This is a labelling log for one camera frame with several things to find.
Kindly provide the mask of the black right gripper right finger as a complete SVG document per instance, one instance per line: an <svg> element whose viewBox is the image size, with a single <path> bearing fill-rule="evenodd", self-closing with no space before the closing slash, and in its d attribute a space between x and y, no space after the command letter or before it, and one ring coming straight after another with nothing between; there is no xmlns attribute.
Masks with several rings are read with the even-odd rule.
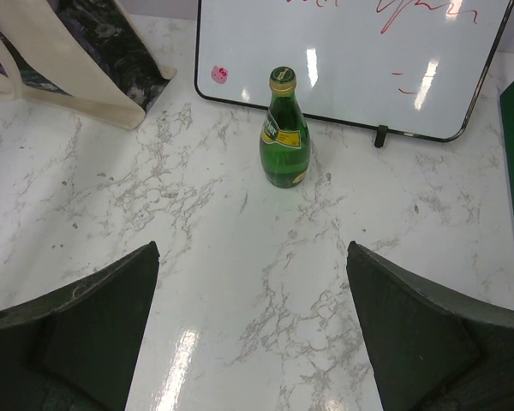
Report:
<svg viewBox="0 0 514 411"><path fill-rule="evenodd" d="M514 410L514 311L351 242L347 275L385 410Z"/></svg>

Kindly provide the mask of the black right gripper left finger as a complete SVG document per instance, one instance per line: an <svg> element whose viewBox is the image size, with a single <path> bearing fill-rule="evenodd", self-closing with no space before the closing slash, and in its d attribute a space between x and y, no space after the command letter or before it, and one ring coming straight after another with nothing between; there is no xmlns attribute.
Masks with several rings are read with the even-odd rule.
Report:
<svg viewBox="0 0 514 411"><path fill-rule="evenodd" d="M0 410L123 410L158 279L155 242L0 311Z"/></svg>

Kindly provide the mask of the green Perrier bottle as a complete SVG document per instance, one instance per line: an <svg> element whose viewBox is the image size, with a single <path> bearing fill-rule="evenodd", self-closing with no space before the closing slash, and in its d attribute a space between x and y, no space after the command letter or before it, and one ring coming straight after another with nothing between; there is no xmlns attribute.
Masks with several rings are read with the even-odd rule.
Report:
<svg viewBox="0 0 514 411"><path fill-rule="evenodd" d="M308 171L311 144L308 125L296 100L296 73L280 66L269 77L272 97L260 133L260 161L267 180L293 188Z"/></svg>

